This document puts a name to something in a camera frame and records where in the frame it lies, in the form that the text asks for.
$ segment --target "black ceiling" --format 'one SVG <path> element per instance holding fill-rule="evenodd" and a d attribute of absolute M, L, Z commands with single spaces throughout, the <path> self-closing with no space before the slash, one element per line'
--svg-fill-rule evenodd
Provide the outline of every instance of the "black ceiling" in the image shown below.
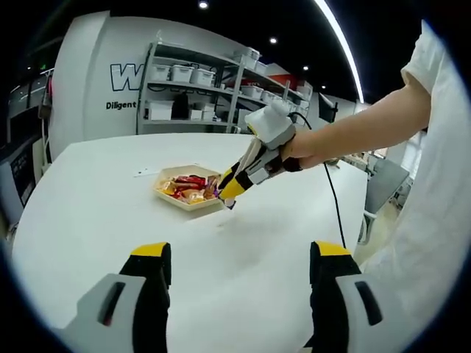
<path fill-rule="evenodd" d="M 42 8 L 47 21 L 35 42 L 64 35 L 71 20 L 86 13 L 165 18 L 202 27 L 259 50 L 263 59 L 305 77 L 316 90 L 349 100 L 357 93 L 350 67 L 329 23 L 314 0 L 209 0 L 203 11 L 197 0 L 69 0 Z M 353 52 L 365 100 L 373 103 L 402 80 L 400 69 L 419 36 L 419 17 L 402 1 L 327 0 Z M 278 38 L 273 46 L 269 38 Z M 309 65 L 306 73 L 302 70 Z"/>

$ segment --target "paper tray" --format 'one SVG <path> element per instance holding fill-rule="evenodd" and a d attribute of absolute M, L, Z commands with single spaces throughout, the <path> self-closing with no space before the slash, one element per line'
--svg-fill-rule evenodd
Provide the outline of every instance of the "paper tray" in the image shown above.
<path fill-rule="evenodd" d="M 175 206 L 185 211 L 200 210 L 202 208 L 213 206 L 221 202 L 218 199 L 212 199 L 212 200 L 199 202 L 197 204 L 187 204 L 183 201 L 174 199 L 170 195 L 167 195 L 158 189 L 158 186 L 162 180 L 172 178 L 172 177 L 178 177 L 179 175 L 191 175 L 191 174 L 195 174 L 199 177 L 209 177 L 211 175 L 219 175 L 219 172 L 200 167 L 199 165 L 184 165 L 181 167 L 164 168 L 158 174 L 157 180 L 155 180 L 155 183 L 152 186 L 152 189 L 155 192 L 155 194 L 159 196 L 161 199 L 167 202 L 170 202 L 171 204 L 174 204 Z"/>

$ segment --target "chair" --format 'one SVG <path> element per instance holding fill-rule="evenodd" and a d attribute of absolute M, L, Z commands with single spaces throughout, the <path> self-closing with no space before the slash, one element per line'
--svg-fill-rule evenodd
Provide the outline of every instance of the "chair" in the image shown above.
<path fill-rule="evenodd" d="M 394 196 L 409 175 L 407 170 L 390 160 L 377 161 L 373 171 L 375 173 L 366 187 L 364 219 L 358 239 L 361 245 L 368 244 L 379 210 Z"/>

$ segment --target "light strip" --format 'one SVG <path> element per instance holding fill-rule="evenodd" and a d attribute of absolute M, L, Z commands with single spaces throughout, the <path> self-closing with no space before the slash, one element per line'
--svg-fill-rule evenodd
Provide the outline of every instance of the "light strip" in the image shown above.
<path fill-rule="evenodd" d="M 314 0 L 316 5 L 322 11 L 326 19 L 329 21 L 330 26 L 335 32 L 337 39 L 340 42 L 341 48 L 344 50 L 344 54 L 347 57 L 348 65 L 350 65 L 350 70 L 352 71 L 353 79 L 355 80 L 356 91 L 358 93 L 358 99 L 360 103 L 364 103 L 363 100 L 363 90 L 361 89 L 360 76 L 358 75 L 358 70 L 356 69 L 355 60 L 353 60 L 352 51 L 348 46 L 347 39 L 344 36 L 344 33 L 341 31 L 340 25 L 336 20 L 336 17 L 333 15 L 329 6 L 325 0 Z"/>

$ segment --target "white table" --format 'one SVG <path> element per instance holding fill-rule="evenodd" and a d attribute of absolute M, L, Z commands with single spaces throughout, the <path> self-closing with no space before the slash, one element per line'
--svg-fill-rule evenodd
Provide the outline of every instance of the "white table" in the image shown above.
<path fill-rule="evenodd" d="M 69 146 L 32 194 L 13 248 L 20 283 L 46 324 L 64 327 L 77 300 L 118 273 L 134 248 L 168 241 L 171 353 L 296 352 L 312 333 L 310 243 L 341 243 L 324 167 L 281 174 L 233 211 L 206 216 L 156 198 L 154 174 L 135 176 L 192 163 L 224 172 L 250 138 L 142 135 Z M 366 174 L 339 165 L 330 174 L 353 252 Z"/>

